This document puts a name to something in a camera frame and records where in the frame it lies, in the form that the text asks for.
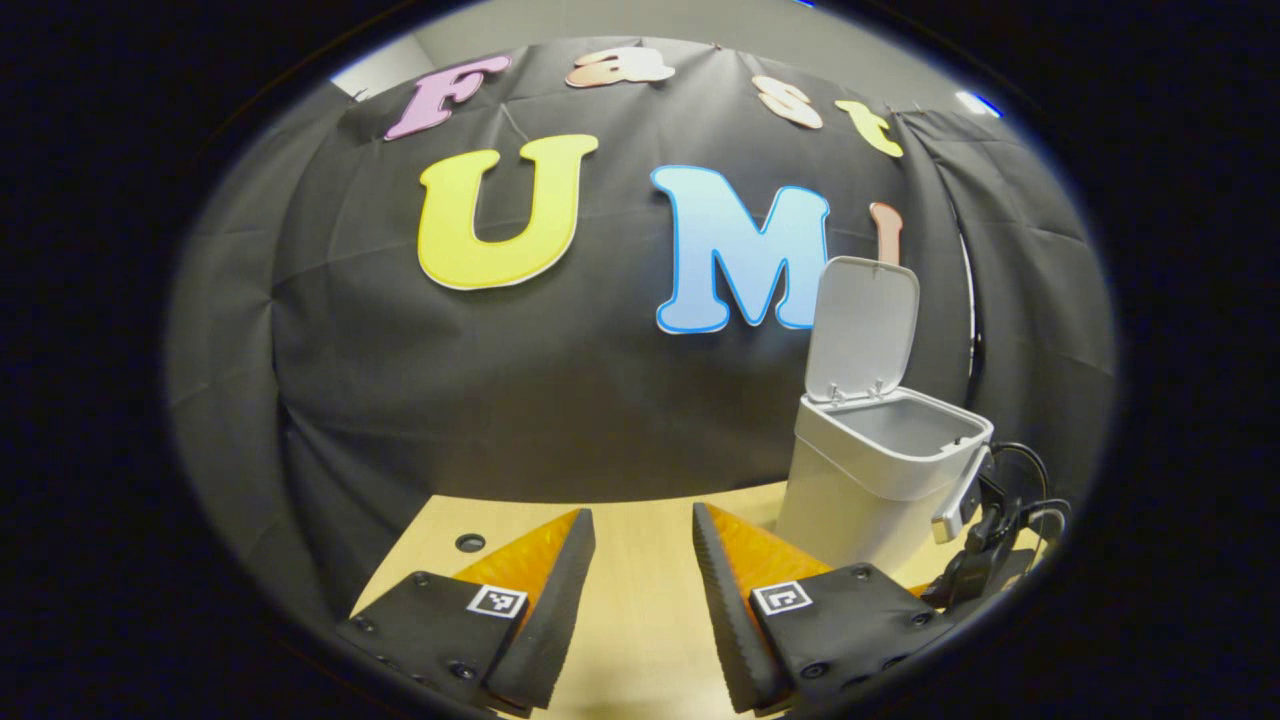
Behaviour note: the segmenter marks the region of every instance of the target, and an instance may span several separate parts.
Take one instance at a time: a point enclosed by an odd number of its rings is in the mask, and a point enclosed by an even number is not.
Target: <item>letter m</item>
[[[764,320],[786,270],[778,323],[813,327],[818,277],[827,264],[826,199],[803,187],[783,187],[759,229],[716,170],[664,165],[650,178],[671,197],[676,217],[675,287],[671,300],[658,307],[658,327],[668,333],[709,333],[728,324],[728,304],[716,295],[716,265],[750,325]]]

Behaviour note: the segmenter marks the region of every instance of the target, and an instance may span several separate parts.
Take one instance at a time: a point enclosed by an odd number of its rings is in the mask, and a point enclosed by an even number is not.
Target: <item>yellow letter u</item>
[[[511,240],[475,236],[480,177],[498,164],[497,150],[445,158],[422,172],[426,200],[417,229],[417,260],[433,281],[456,290],[502,287],[527,281],[556,264],[577,227],[582,156],[599,147],[590,135],[557,135],[527,142],[520,156],[534,161],[529,225]]]

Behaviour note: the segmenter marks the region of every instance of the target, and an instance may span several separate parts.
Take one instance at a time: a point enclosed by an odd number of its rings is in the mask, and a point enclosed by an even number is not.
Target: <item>table surface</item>
[[[786,482],[780,482],[713,495],[586,503],[433,496],[370,578],[352,615],[412,571],[453,575],[529,530],[575,507],[589,507],[595,556],[577,626],[550,708],[534,710],[532,717],[755,717],[735,714],[730,705],[694,557],[691,506],[709,502],[772,530],[785,491]],[[485,547],[471,553],[457,550],[454,541],[465,533],[484,536]],[[929,583],[963,547],[963,538],[964,533],[941,546],[925,541],[891,577],[908,588]],[[1023,530],[1015,547],[1034,548],[1036,539]]]

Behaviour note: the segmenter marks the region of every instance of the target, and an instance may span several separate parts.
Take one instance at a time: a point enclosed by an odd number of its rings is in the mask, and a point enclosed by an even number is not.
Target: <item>white trash can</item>
[[[776,533],[836,568],[897,570],[991,438],[986,418],[899,387],[919,301],[906,268],[833,258],[822,272]]]

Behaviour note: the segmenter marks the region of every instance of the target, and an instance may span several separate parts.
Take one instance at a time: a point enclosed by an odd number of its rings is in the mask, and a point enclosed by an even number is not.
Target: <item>open lid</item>
[[[911,356],[920,281],[906,268],[832,258],[818,281],[805,393],[815,402],[883,395]]]

